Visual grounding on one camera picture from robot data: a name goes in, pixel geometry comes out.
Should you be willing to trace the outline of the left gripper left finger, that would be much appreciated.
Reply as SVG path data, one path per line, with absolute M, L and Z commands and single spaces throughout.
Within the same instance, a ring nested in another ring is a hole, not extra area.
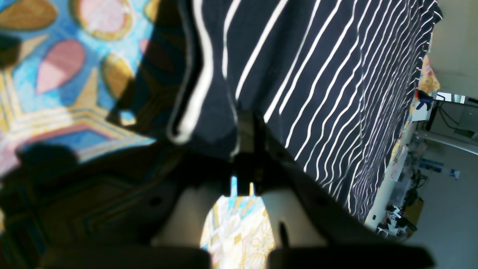
M 210 269 L 200 248 L 209 210 L 230 192 L 229 160 L 187 153 L 113 228 L 49 248 L 41 269 Z

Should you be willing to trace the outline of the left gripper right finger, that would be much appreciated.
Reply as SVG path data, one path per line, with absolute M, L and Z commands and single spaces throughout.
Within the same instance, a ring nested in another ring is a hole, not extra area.
M 350 216 L 250 112 L 246 136 L 248 181 L 263 199 L 276 240 L 268 269 L 435 267 L 426 249 L 386 240 Z

